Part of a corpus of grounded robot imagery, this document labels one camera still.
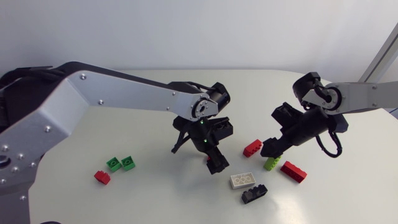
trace white table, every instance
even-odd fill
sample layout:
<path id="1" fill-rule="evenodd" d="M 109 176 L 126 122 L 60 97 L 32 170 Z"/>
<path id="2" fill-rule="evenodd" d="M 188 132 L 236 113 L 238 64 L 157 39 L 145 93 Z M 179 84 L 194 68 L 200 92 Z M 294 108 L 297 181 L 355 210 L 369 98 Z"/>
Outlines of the white table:
<path id="1" fill-rule="evenodd" d="M 243 148 L 255 139 L 280 137 L 271 117 L 283 102 L 302 110 L 292 85 L 299 73 L 275 70 L 129 71 L 168 83 L 223 83 L 231 103 L 217 116 L 228 116 L 234 134 L 219 149 L 230 166 L 210 175 L 206 156 L 189 141 L 170 152 L 178 131 L 168 112 L 90 108 L 71 137 L 49 151 L 30 190 L 32 223 L 398 223 L 398 121 L 384 110 L 347 114 L 337 159 L 314 139 L 292 147 L 277 167 L 266 158 L 250 158 Z M 334 152 L 327 133 L 325 146 Z M 106 161 L 132 156 L 133 170 L 111 173 L 102 185 L 93 175 Z M 307 172 L 298 184 L 279 170 L 290 161 Z M 252 172 L 268 193 L 247 205 L 245 189 L 232 190 L 229 177 Z"/>

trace green lego brick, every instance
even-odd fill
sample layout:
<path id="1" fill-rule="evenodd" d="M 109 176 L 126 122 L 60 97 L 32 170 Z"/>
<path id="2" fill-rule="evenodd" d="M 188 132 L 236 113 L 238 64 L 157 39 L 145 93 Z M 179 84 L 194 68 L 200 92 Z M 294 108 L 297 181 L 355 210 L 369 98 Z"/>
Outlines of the green lego brick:
<path id="1" fill-rule="evenodd" d="M 276 166 L 276 164 L 278 164 L 279 159 L 280 159 L 281 157 L 282 157 L 282 156 L 279 156 L 279 157 L 276 158 L 276 159 L 274 159 L 274 158 L 272 158 L 272 157 L 268 158 L 268 159 L 267 159 L 267 162 L 264 164 L 264 168 L 265 168 L 266 170 L 268 170 L 268 171 L 272 170 L 272 169 Z"/>
<path id="2" fill-rule="evenodd" d="M 136 166 L 134 161 L 132 160 L 131 156 L 122 159 L 122 164 L 123 164 L 124 170 L 130 170 Z"/>
<path id="3" fill-rule="evenodd" d="M 120 169 L 120 167 L 122 167 L 122 164 L 120 164 L 120 162 L 118 161 L 118 159 L 116 157 L 114 157 L 110 161 L 106 162 L 106 164 L 113 172 L 117 171 L 118 169 Z"/>

